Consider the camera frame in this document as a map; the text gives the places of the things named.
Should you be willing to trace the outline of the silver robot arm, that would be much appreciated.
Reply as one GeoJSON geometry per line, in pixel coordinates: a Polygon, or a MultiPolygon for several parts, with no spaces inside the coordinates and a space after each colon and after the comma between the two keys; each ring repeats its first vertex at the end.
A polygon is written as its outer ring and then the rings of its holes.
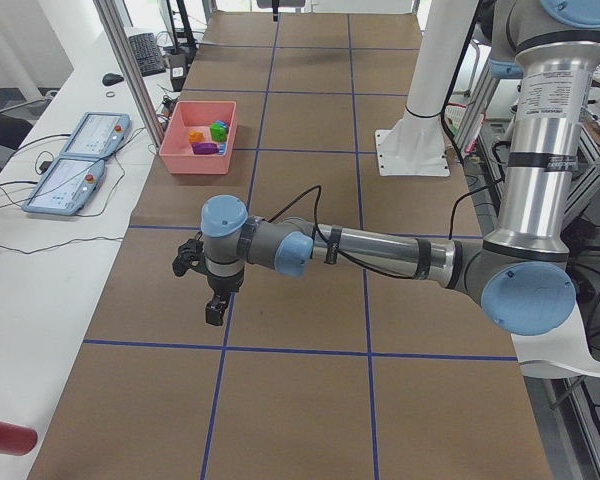
{"type": "MultiPolygon", "coordinates": [[[[198,98],[234,99],[241,118],[228,175],[213,194],[256,215],[318,218],[402,237],[477,237],[479,216],[460,166],[448,177],[385,177],[372,134],[397,117],[421,43],[412,14],[219,12],[194,74],[198,98]]],[[[482,329],[466,297],[429,281],[309,264],[293,278],[250,266],[226,323],[241,343],[291,344],[362,324],[392,343],[410,330],[482,329]]]]}

